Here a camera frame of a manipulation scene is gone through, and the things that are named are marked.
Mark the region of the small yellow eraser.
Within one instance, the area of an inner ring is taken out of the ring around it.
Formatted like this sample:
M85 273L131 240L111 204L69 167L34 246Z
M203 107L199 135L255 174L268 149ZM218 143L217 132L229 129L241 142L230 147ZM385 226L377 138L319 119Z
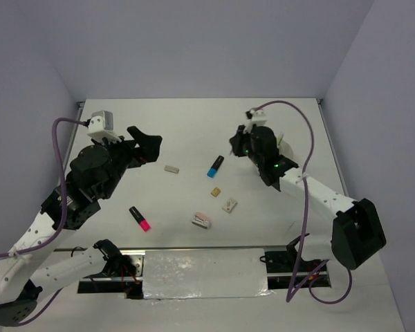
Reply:
M219 188L214 188L212 191L211 191L211 195L213 196L213 197L217 197L219 194L221 193L221 190L219 189Z

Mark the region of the white red small box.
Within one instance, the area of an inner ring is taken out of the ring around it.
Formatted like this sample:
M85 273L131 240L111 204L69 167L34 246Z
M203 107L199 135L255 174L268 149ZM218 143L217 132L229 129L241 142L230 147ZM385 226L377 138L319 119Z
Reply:
M233 211L233 209L236 207L237 205L237 200L235 200L234 198L230 197L223 205L222 210L228 214L231 213L231 211Z

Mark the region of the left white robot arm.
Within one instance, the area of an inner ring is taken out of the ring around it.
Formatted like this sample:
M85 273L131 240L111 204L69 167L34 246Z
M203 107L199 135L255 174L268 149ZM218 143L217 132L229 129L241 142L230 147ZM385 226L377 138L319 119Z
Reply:
M137 268L108 239L51 266L43 263L101 209L128 169L154 163L161 136L128 128L131 139L93 139L70 163L66 188L56 187L24 235L0 259L0 326L21 326L49 295L89 275L134 276Z

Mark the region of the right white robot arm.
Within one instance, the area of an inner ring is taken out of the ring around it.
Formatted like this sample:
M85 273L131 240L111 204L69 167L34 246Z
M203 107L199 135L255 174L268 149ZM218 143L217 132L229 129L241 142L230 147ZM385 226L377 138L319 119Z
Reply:
M324 234L310 235L288 252L287 263L293 270L326 259L355 270L385 247L387 240L374 203L339 194L303 172L296 162L280 154L272 129L254 126L246 131L240 125L229 142L235 156L248 157L257 166L267 186L296 199L308 198L309 210L325 222Z

